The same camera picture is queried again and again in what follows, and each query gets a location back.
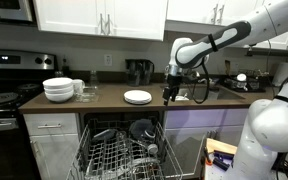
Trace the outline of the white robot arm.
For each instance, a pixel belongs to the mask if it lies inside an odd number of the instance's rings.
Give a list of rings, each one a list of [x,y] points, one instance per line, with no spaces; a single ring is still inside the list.
[[[252,46],[286,32],[288,0],[276,0],[198,41],[176,39],[163,99],[174,100],[184,81],[182,71],[202,65],[210,53],[229,45]],[[273,99],[256,100],[250,105],[237,151],[223,180],[270,180],[277,155],[287,152],[288,82]]]

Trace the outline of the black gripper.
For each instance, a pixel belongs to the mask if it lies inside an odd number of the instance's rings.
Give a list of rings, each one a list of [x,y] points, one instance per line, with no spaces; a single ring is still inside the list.
[[[168,106],[168,101],[175,101],[175,97],[179,92],[181,84],[181,76],[169,75],[167,77],[167,86],[163,90],[164,105]]]

